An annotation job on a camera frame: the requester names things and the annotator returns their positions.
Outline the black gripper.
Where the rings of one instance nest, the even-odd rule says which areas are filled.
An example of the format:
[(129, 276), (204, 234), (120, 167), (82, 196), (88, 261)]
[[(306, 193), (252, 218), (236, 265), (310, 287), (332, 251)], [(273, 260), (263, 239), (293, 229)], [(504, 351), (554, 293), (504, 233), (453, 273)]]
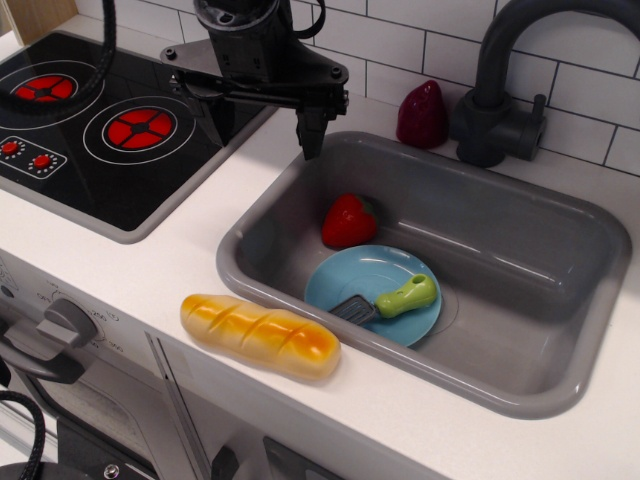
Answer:
[(225, 77), (208, 40), (168, 47), (160, 60), (171, 70), (175, 88), (189, 98), (196, 123), (221, 147), (233, 135), (235, 106), (231, 102), (297, 110), (296, 134), (306, 160), (320, 155), (329, 119), (346, 113), (347, 68), (303, 44), (287, 47), (273, 80)]

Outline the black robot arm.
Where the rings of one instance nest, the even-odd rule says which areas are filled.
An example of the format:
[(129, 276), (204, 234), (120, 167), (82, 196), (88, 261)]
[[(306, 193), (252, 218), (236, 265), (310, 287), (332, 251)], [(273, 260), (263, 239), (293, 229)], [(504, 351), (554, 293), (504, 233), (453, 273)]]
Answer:
[(348, 69), (303, 43), (326, 16), (295, 30), (287, 1), (197, 1), (194, 11), (207, 39), (169, 47), (161, 61), (210, 140), (229, 143), (239, 104), (289, 108), (305, 158), (318, 157), (329, 122), (349, 101)]

